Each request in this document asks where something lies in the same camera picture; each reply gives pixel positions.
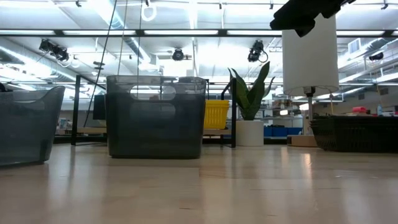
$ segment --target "light wood floor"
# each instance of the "light wood floor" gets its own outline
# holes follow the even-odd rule
[[[197,160],[112,159],[56,145],[0,170],[1,224],[397,223],[398,156],[205,146]]]

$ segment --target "white lampshade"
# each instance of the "white lampshade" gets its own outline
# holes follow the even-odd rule
[[[299,37],[294,30],[282,32],[284,93],[305,96],[303,87],[316,87],[314,96],[338,90],[335,17],[319,15],[315,28]]]

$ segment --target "white planter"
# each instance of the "white planter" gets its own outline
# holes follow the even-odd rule
[[[263,146],[264,122],[262,121],[237,121],[236,122],[237,146]]]

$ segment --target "yellow basket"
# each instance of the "yellow basket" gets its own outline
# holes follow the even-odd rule
[[[224,129],[228,100],[206,100],[205,129]]]

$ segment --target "potted plant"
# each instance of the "potted plant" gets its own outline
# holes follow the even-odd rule
[[[271,90],[271,83],[265,88],[264,81],[269,73],[269,62],[262,66],[259,76],[252,88],[246,86],[246,82],[238,75],[235,69],[231,68],[229,75],[236,78],[236,102],[241,111],[243,121],[236,122],[236,144],[238,146],[262,146],[264,145],[264,122],[255,121],[254,117],[260,110],[261,100]]]

